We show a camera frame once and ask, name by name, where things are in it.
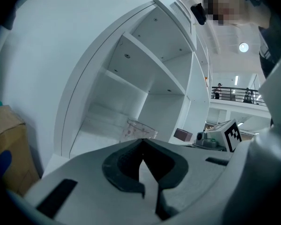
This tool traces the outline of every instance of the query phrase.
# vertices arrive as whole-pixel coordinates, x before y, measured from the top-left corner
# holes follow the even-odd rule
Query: white box
[[[229,152],[233,152],[242,141],[235,119],[220,123],[207,130],[206,133],[207,138],[214,138],[220,146],[226,147]]]

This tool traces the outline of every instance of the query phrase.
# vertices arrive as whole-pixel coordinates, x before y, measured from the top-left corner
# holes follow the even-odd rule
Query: dark clothing
[[[249,91],[246,91],[244,94],[244,103],[252,103],[251,96],[252,94]]]
[[[281,58],[281,21],[275,13],[272,13],[268,29],[259,27],[259,31],[268,47],[265,56],[259,54],[261,68],[265,78]]]

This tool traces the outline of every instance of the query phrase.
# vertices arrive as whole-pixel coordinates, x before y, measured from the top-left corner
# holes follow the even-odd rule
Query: black strip
[[[38,205],[37,210],[49,218],[54,218],[62,204],[70,195],[77,182],[64,179],[58,186]]]
[[[167,205],[166,200],[163,196],[163,191],[160,188],[158,188],[155,213],[163,221],[179,213],[175,208]]]
[[[222,165],[222,166],[227,166],[228,162],[229,162],[228,160],[219,159],[219,158],[215,158],[215,157],[208,157],[205,159],[205,161],[214,163],[214,164],[218,164],[218,165]]]
[[[8,30],[12,30],[15,21],[15,7],[11,9],[2,26]]]

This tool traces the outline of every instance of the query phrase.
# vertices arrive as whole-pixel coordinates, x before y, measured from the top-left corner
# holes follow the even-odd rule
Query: ceiling
[[[238,76],[238,83],[235,85],[235,77]],[[217,86],[221,83],[223,87],[232,87],[232,88],[247,88],[249,87],[252,76],[255,77],[255,74],[252,73],[213,73],[212,86]]]
[[[182,0],[190,8],[202,0]],[[248,72],[261,74],[259,61],[259,31],[255,25],[219,26],[207,21],[203,26],[196,21],[198,36],[205,40],[213,72]],[[249,45],[248,52],[240,52],[241,43]]]
[[[210,108],[207,116],[207,123],[217,124],[221,109]],[[244,124],[239,127],[240,130],[256,133],[264,128],[269,128],[271,120],[259,116],[252,116],[241,112],[231,112],[230,119],[235,119],[237,123]]]

